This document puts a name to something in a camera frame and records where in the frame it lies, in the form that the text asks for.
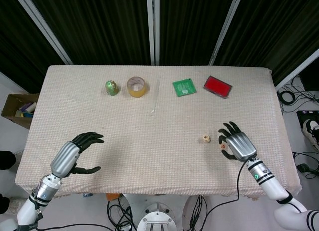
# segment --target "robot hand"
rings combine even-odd
[[[87,132],[78,135],[72,141],[66,142],[51,163],[52,173],[59,178],[65,178],[71,173],[92,174],[100,170],[100,166],[91,169],[78,168],[76,167],[76,161],[80,154],[91,144],[104,143],[104,141],[100,139],[102,137],[103,135],[98,133]]]
[[[230,155],[226,150],[222,150],[223,155],[229,160],[239,160],[241,162],[251,156],[256,156],[257,150],[247,135],[241,132],[234,122],[230,121],[229,124],[224,123],[229,132],[225,129],[218,130],[218,132],[224,134],[219,136],[218,142],[219,144],[226,142],[233,155]]]
[[[18,212],[17,231],[29,231],[37,227],[37,223],[43,218],[42,211],[52,200],[62,185],[62,178],[73,174],[92,174],[101,169],[96,166],[92,169],[76,167],[76,161],[80,154],[91,144],[103,143],[103,135],[95,132],[83,133],[72,141],[66,142],[51,163],[52,173],[44,176],[38,186],[33,190],[29,199]]]

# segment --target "white shoe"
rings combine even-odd
[[[10,205],[5,214],[16,215],[27,199],[10,198]]]
[[[313,148],[319,152],[319,124],[313,119],[306,120],[303,123],[303,132]]]

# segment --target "table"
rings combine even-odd
[[[212,75],[233,86],[222,99],[203,86]],[[141,98],[126,89],[130,77],[148,85]],[[173,82],[191,78],[197,93],[177,97]],[[109,96],[113,80],[119,94]],[[63,179],[63,193],[236,194],[241,166],[220,152],[218,129],[233,121],[252,140],[261,158],[291,193],[300,189],[271,71],[222,66],[51,66],[32,121],[16,183],[33,189],[66,141],[95,131],[94,144],[78,167],[101,166],[92,175]],[[212,141],[204,143],[203,135]],[[263,194],[247,170],[240,193]]]

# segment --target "tape roll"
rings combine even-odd
[[[143,96],[146,92],[145,81],[137,76],[130,78],[126,84],[129,94],[135,98]]]

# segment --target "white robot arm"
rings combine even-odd
[[[248,171],[254,179],[265,191],[271,200],[276,200],[282,206],[274,211],[275,219],[280,226],[285,229],[319,231],[319,211],[307,209],[292,195],[286,191],[267,168],[267,166],[257,158],[257,150],[245,133],[241,132],[236,124],[230,122],[224,123],[229,131],[220,129],[223,135],[219,136],[219,143],[226,142],[233,154],[228,154],[222,150],[223,155],[230,160],[238,160],[246,162]],[[89,132],[78,135],[71,142],[67,142],[56,155],[51,163],[52,173],[44,176],[37,188],[32,192],[29,199],[18,212],[18,228],[17,231],[28,231],[37,227],[37,222],[43,218],[42,211],[51,201],[55,193],[62,185],[61,179],[74,174],[92,174],[101,167],[92,169],[77,168],[76,161],[80,154],[93,143],[103,143],[102,135]],[[168,224],[174,223],[167,216]],[[149,227],[138,225],[137,230],[148,230]],[[176,225],[165,226],[165,230],[176,231]]]
[[[76,167],[80,154],[93,143],[103,143],[103,135],[95,132],[80,134],[72,141],[65,143],[51,163],[52,173],[44,176],[33,190],[28,200],[17,214],[17,231],[28,231],[37,227],[38,220],[43,218],[42,211],[52,200],[62,185],[62,178],[73,174],[92,174],[101,169],[97,166],[92,169]]]
[[[219,143],[226,142],[233,155],[222,150],[223,155],[231,160],[246,161],[248,171],[265,191],[271,200],[276,200],[282,206],[274,211],[278,224],[290,230],[319,231],[319,211],[307,210],[299,201],[286,191],[278,182],[264,162],[257,158],[257,150],[245,133],[238,126],[224,123],[229,131],[220,129]]]

